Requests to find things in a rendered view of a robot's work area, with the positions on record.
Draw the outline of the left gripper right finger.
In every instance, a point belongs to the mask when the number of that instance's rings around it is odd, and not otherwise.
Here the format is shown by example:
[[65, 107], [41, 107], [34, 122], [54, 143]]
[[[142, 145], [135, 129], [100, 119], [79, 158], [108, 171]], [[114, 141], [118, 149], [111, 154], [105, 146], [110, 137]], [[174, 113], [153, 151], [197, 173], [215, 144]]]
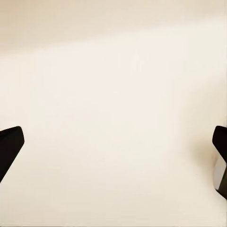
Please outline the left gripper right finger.
[[212, 143], [227, 163], [227, 127], [219, 125], [215, 127]]

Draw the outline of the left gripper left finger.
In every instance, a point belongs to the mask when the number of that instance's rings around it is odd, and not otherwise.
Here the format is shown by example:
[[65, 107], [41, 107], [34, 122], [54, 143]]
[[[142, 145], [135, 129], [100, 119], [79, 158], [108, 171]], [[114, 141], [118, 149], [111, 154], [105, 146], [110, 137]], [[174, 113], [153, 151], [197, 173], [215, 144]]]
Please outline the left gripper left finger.
[[0, 131], [0, 182], [25, 143], [21, 126]]

